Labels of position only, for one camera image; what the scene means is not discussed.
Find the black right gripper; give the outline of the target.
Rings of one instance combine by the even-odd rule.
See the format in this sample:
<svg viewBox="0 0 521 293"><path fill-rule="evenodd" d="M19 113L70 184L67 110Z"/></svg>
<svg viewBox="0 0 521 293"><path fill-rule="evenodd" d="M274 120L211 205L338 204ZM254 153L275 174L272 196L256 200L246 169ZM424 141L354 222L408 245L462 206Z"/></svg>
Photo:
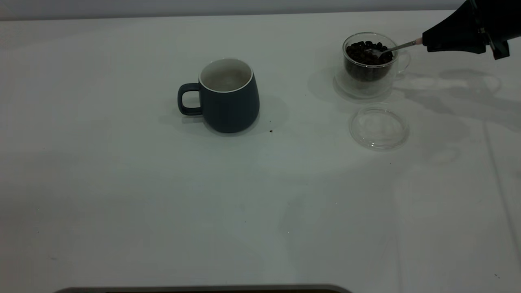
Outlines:
<svg viewBox="0 0 521 293"><path fill-rule="evenodd" d="M495 60L506 58L510 56L508 40L521 35L520 12L519 0L466 0L425 31L422 42L428 52L482 54L489 45Z"/></svg>

